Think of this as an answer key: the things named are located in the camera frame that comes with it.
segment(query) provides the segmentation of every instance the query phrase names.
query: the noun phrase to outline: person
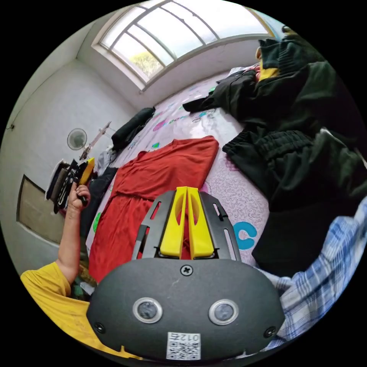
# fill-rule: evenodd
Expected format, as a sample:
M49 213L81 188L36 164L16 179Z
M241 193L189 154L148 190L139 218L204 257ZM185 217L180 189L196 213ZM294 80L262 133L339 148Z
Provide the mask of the person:
M68 198L57 260L39 270L25 271L20 279L37 305L71 337L102 352L141 359L125 352L123 347L117 352L103 345L87 320L89 303L69 298L70 286L78 275L80 261L80 213L84 207L78 196L84 196L88 203L91 198L87 186L77 186L74 182Z

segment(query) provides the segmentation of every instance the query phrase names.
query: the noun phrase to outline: bed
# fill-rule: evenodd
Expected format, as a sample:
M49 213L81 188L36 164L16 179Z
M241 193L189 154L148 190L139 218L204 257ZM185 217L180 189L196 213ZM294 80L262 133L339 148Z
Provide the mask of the bed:
M156 113L143 130L135 136L112 164L121 167L136 158L140 151L152 151L169 144L173 139L202 138L214 136L219 142L219 151L201 191L216 197L234 227L242 262L254 266L251 255L266 224L269 210L268 202L260 191L226 158L221 148L243 129L242 126L221 108L189 114L182 104L205 97L225 78L223 73L197 82L169 97L156 106ZM88 255L93 243L98 219L111 195L114 180L111 182L97 211L86 247Z

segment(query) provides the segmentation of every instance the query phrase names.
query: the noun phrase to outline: hand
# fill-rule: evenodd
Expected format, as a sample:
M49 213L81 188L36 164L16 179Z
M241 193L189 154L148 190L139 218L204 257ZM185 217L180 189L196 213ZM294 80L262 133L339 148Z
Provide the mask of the hand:
M88 201L87 206L89 205L91 194L88 187L86 185L77 186L76 182L73 182L69 194L68 208L81 212L87 206L83 206L83 203L78 199L78 196L84 196Z

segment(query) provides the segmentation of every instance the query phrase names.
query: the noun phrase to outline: window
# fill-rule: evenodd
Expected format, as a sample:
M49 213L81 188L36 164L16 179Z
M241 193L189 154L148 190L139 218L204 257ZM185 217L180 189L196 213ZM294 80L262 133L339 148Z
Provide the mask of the window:
M54 203L45 201L45 192L23 176L20 186L17 221L46 240L57 244L61 241L64 218L54 215Z
M229 37L271 34L253 12L223 0L150 0L136 4L99 44L144 85L168 65Z

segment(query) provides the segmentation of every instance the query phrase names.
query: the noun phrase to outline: blue plaid shirt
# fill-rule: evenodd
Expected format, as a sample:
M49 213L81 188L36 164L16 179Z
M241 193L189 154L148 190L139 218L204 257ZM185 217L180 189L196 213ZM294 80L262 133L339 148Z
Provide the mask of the blue plaid shirt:
M261 270L279 290L285 321L264 349L280 346L320 320L342 294L354 274L367 242L367 197L352 217L337 217L318 258L304 272L279 278Z

